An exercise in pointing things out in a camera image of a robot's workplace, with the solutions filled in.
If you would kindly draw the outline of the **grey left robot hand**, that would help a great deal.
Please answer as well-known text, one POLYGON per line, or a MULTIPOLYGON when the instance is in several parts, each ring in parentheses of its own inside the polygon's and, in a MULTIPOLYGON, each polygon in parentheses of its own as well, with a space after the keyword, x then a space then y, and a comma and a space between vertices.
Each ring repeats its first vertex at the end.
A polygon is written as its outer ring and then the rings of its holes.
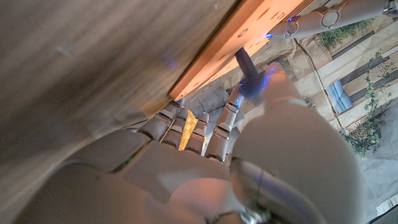
POLYGON ((307 37, 380 15, 397 17, 397 0, 346 0, 331 7, 322 6, 278 23, 265 37, 269 40, 307 37))

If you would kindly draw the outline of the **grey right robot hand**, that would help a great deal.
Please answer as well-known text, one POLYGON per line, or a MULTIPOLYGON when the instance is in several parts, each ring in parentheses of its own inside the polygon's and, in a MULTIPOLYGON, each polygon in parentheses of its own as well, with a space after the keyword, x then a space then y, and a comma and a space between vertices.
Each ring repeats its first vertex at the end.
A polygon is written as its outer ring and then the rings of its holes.
POLYGON ((363 223, 351 146, 280 65, 264 78, 266 111, 244 127, 229 166, 115 131, 72 155, 16 223, 363 223))

